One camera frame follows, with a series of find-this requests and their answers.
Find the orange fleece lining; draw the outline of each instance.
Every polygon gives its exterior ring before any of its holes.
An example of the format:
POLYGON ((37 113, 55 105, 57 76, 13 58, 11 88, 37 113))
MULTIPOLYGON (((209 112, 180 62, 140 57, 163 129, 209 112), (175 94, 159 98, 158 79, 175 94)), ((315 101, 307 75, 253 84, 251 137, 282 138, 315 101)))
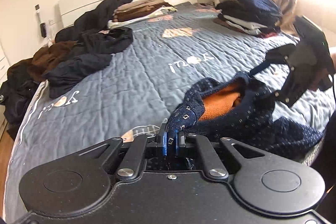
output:
POLYGON ((210 120, 228 113, 240 103, 239 82, 234 82, 217 93, 203 98, 205 111, 199 118, 200 121, 210 120))

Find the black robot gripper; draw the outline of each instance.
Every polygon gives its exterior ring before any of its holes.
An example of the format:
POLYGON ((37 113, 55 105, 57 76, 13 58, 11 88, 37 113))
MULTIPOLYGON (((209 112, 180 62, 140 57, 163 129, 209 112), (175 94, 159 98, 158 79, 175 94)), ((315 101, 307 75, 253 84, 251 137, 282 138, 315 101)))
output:
POLYGON ((31 169, 17 223, 328 223, 313 210, 325 185, 312 168, 230 138, 178 138, 174 159, 163 156, 160 130, 31 169))

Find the metal bolt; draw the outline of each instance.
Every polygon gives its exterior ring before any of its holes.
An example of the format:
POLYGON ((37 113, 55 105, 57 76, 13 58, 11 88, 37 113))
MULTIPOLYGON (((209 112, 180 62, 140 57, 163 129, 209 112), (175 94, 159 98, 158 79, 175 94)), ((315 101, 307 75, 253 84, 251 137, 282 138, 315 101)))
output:
POLYGON ((177 179, 177 176, 176 175, 173 175, 173 174, 170 174, 167 176, 168 179, 170 180, 174 180, 174 179, 177 179))
POLYGON ((224 177, 226 175, 226 171, 221 168, 215 168, 215 169, 211 169, 209 171, 209 174, 213 177, 224 177))
POLYGON ((121 177, 131 177, 134 175, 134 171, 130 168, 122 168, 118 170, 118 175, 121 177))

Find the silver screw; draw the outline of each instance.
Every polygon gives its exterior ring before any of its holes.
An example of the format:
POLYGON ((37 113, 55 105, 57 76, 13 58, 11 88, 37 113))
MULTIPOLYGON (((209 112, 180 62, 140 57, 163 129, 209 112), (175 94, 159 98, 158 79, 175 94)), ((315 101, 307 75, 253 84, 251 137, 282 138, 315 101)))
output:
POLYGON ((170 180, 174 180, 174 179, 177 179, 177 176, 176 175, 173 175, 173 174, 170 174, 167 176, 168 179, 170 180))
POLYGON ((134 171, 130 168, 122 168, 118 170, 118 175, 121 177, 131 177, 134 175, 134 171))
POLYGON ((209 174, 213 177, 224 177, 226 175, 226 171, 221 168, 215 168, 215 169, 211 169, 209 171, 209 174))

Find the gray quilt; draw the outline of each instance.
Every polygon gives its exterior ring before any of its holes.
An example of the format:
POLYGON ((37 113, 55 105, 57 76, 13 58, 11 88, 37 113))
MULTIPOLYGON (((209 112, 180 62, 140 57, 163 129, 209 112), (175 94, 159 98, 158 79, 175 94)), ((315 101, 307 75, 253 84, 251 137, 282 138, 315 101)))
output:
MULTIPOLYGON (((215 10, 182 5, 175 14, 130 25, 134 42, 115 54, 106 69, 86 77, 62 98, 51 100, 48 85, 36 93, 21 125, 9 165, 6 221, 25 207, 18 184, 25 172, 140 125, 160 126, 193 83, 212 77, 228 81, 262 62, 265 52, 293 41, 231 31, 213 23, 215 10)), ((256 77, 280 89, 285 66, 271 66, 256 77)), ((323 130, 334 110, 332 91, 306 92, 289 109, 278 104, 273 118, 286 116, 323 130)))

